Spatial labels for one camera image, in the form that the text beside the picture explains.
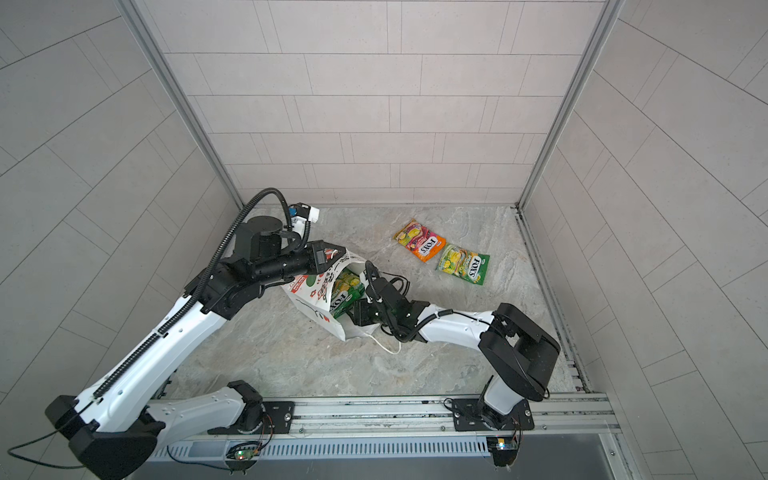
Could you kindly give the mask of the floral white paper bag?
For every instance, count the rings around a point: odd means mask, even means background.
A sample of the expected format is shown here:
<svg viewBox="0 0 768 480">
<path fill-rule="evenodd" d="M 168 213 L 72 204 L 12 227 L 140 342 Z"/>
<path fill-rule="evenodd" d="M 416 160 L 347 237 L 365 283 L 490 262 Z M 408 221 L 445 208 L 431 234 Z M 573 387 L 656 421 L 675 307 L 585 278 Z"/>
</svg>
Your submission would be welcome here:
<svg viewBox="0 0 768 480">
<path fill-rule="evenodd" d="M 372 339 L 385 352 L 397 355 L 401 350 L 400 344 L 396 351 L 389 350 L 373 336 L 379 324 L 358 327 L 353 324 L 350 318 L 350 308 L 338 319 L 334 318 L 329 311 L 332 290 L 338 275 L 345 268 L 348 268 L 358 274 L 361 280 L 364 267 L 365 259 L 363 257 L 347 252 L 324 274 L 298 276 L 296 280 L 284 285 L 282 289 L 299 312 L 342 342 L 353 338 L 367 337 Z"/>
</svg>

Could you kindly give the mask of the orange pink Fox's candy bag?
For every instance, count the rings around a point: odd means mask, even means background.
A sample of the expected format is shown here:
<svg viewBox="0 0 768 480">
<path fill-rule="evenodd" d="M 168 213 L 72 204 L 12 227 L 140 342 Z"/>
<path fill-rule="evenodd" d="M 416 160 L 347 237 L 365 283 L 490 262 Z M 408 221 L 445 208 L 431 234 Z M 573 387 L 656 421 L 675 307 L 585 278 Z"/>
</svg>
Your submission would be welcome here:
<svg viewBox="0 0 768 480">
<path fill-rule="evenodd" d="M 411 219 L 393 239 L 407 248 L 420 261 L 434 258 L 447 245 L 444 237 L 438 235 L 415 219 Z"/>
</svg>

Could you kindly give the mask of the green Fox's spring tea bag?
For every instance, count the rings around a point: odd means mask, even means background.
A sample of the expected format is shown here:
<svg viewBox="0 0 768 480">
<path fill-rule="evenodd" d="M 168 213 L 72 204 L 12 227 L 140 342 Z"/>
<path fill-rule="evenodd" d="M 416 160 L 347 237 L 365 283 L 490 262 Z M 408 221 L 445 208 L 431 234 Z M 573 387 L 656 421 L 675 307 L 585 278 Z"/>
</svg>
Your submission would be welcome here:
<svg viewBox="0 0 768 480">
<path fill-rule="evenodd" d="M 488 254 L 448 244 L 439 255 L 436 270 L 475 285 L 483 285 L 489 262 Z"/>
</svg>

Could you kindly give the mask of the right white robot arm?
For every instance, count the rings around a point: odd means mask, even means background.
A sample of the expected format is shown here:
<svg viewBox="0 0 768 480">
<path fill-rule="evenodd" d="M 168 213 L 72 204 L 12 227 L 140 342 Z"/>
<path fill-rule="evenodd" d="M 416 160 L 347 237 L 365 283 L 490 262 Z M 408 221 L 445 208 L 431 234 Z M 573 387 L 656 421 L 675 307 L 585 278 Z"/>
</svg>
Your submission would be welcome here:
<svg viewBox="0 0 768 480">
<path fill-rule="evenodd" d="M 363 297 L 351 307 L 355 324 L 378 324 L 405 344 L 440 342 L 480 352 L 493 369 L 474 407 L 446 400 L 457 418 L 497 431 L 533 428 L 529 403 L 549 397 L 548 384 L 561 352 L 558 341 L 519 308 L 501 303 L 493 311 L 464 312 L 406 298 L 410 282 L 391 280 L 367 261 Z"/>
</svg>

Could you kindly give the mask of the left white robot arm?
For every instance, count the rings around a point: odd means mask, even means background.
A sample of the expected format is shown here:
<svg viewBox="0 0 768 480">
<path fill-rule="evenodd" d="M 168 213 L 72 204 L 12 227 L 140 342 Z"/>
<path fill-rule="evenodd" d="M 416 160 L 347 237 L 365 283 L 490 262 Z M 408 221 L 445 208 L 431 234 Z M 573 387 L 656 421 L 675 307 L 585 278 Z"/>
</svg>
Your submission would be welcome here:
<svg viewBox="0 0 768 480">
<path fill-rule="evenodd" d="M 157 449 L 190 436 L 217 428 L 265 430 L 263 398 L 242 380 L 176 403 L 153 397 L 243 306 L 269 288 L 324 274 L 345 255 L 342 246 L 310 240 L 316 218 L 313 207 L 288 205 L 275 188 L 257 193 L 158 326 L 94 385 L 46 408 L 80 466 L 99 479 L 125 479 Z"/>
</svg>

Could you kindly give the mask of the left green circuit board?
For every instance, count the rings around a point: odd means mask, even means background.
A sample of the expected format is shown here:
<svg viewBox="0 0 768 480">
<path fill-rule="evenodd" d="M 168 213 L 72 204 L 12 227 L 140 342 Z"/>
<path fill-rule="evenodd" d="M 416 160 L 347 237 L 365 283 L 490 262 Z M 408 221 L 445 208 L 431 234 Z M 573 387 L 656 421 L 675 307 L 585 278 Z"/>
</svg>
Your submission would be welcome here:
<svg viewBox="0 0 768 480">
<path fill-rule="evenodd" d="M 248 462 L 255 461 L 260 455 L 262 443 L 259 441 L 249 441 L 236 444 L 229 448 L 225 458 L 231 461 Z"/>
</svg>

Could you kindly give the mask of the green circuit board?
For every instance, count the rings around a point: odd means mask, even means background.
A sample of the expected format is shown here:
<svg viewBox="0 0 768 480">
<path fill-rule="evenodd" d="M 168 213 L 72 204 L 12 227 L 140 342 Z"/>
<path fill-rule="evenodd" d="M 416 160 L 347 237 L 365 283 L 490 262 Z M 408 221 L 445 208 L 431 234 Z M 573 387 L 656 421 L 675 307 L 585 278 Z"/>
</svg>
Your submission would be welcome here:
<svg viewBox="0 0 768 480">
<path fill-rule="evenodd" d="M 520 449 L 516 437 L 487 437 L 486 444 L 495 467 L 507 468 L 515 463 Z"/>
<path fill-rule="evenodd" d="M 260 455 L 262 443 L 259 441 L 249 441 L 236 444 L 229 448 L 225 458 L 231 461 L 248 462 L 255 461 Z"/>
</svg>

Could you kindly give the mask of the right green circuit board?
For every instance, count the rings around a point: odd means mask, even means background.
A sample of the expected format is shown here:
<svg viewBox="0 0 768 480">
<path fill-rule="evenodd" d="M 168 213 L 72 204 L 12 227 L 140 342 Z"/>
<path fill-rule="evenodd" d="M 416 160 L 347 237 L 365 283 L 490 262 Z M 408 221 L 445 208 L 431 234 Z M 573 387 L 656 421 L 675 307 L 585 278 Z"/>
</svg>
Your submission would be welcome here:
<svg viewBox="0 0 768 480">
<path fill-rule="evenodd" d="M 487 437 L 486 444 L 495 467 L 507 468 L 515 463 L 520 449 L 516 437 Z"/>
</svg>

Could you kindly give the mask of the white ventilation grille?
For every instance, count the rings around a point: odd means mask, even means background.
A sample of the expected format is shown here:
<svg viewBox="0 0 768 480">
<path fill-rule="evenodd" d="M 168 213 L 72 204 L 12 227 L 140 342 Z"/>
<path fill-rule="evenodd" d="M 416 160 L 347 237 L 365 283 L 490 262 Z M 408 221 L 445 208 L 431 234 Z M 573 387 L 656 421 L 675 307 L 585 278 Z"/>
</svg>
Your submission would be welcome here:
<svg viewBox="0 0 768 480">
<path fill-rule="evenodd" d="M 152 462 L 172 461 L 218 464 L 236 441 L 181 441 L 150 457 Z M 485 438 L 392 437 L 392 438 L 318 438 L 273 439 L 259 457 L 272 460 L 378 459 L 378 458 L 474 458 L 488 457 Z"/>
</svg>

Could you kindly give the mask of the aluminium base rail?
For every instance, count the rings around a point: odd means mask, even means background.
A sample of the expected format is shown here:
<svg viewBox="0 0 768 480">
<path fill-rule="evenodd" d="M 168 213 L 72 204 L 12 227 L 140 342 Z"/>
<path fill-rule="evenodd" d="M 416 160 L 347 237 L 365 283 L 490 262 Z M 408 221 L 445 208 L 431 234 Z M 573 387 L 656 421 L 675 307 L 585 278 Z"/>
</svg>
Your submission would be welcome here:
<svg viewBox="0 0 768 480">
<path fill-rule="evenodd" d="M 481 419 L 473 395 L 267 398 L 278 439 L 394 438 L 615 433 L 619 422 L 604 394 L 554 393 L 522 402 L 503 427 Z"/>
</svg>

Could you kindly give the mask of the aluminium left corner post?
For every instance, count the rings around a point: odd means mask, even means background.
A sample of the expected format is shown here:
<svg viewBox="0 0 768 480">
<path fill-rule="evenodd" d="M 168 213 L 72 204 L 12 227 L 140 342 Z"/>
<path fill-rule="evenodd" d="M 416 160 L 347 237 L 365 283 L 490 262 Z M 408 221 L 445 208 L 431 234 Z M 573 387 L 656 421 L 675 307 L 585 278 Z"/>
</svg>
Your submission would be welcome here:
<svg viewBox="0 0 768 480">
<path fill-rule="evenodd" d="M 238 207 L 242 207 L 243 201 L 236 187 L 224 168 L 207 133 L 204 131 L 202 123 L 192 108 L 192 104 L 189 102 L 179 82 L 175 78 L 169 63 L 159 48 L 159 44 L 150 32 L 148 24 L 138 8 L 137 2 L 131 0 L 116 0 L 115 3 L 120 14 L 126 21 L 128 29 L 137 41 L 140 49 L 158 77 L 161 86 L 174 104 L 182 122 L 188 129 L 204 158 L 208 161 L 234 203 Z"/>
</svg>

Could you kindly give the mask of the aluminium corner post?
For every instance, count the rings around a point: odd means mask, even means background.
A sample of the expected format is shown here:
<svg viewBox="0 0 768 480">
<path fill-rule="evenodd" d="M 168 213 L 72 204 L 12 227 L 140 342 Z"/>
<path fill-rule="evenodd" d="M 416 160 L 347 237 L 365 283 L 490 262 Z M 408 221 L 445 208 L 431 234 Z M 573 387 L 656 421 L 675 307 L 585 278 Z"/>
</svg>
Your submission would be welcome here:
<svg viewBox="0 0 768 480">
<path fill-rule="evenodd" d="M 618 18 L 622 4 L 623 1 L 620 0 L 608 0 L 604 2 L 595 28 L 589 37 L 583 55 L 581 56 L 576 71 L 574 72 L 574 75 L 568 85 L 562 104 L 557 111 L 553 124 L 537 157 L 537 161 L 534 164 L 531 176 L 527 181 L 520 201 L 517 204 L 517 209 L 520 212 L 523 212 L 527 208 L 527 205 L 531 202 L 534 190 L 536 189 L 536 186 L 544 173 L 547 162 L 551 157 L 558 139 L 560 138 L 568 122 L 568 119 L 576 106 L 579 96 L 581 95 L 581 92 L 583 91 L 587 80 L 594 69 L 600 52 Z"/>
<path fill-rule="evenodd" d="M 175 78 L 169 63 L 159 48 L 159 44 L 150 32 L 148 24 L 138 8 L 137 2 L 131 0 L 116 0 L 115 3 L 120 14 L 126 21 L 128 29 L 137 41 L 140 49 L 158 77 L 161 86 L 174 104 L 182 122 L 188 129 L 204 158 L 208 161 L 234 203 L 238 207 L 242 207 L 243 201 L 236 187 L 224 168 L 207 133 L 204 131 L 202 123 L 192 108 L 192 104 L 189 102 L 179 82 Z"/>
</svg>

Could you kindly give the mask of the aluminium right corner post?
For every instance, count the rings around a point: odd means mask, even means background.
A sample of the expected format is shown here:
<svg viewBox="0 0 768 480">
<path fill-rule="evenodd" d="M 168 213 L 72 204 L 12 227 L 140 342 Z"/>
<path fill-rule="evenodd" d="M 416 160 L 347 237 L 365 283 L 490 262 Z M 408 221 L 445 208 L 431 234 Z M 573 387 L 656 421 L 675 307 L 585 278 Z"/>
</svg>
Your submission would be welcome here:
<svg viewBox="0 0 768 480">
<path fill-rule="evenodd" d="M 523 212 L 527 208 L 527 205 L 531 202 L 534 190 L 536 189 L 536 186 L 544 173 L 547 162 L 551 157 L 558 139 L 560 138 L 568 122 L 568 119 L 576 106 L 579 96 L 581 95 L 581 92 L 583 91 L 587 80 L 594 69 L 600 52 L 618 18 L 622 4 L 623 1 L 620 0 L 608 0 L 604 2 L 595 28 L 589 37 L 583 55 L 581 56 L 576 71 L 574 72 L 574 75 L 568 85 L 562 104 L 557 111 L 553 124 L 537 157 L 537 161 L 534 164 L 531 176 L 527 181 L 520 201 L 517 204 L 517 209 L 520 212 Z"/>
</svg>

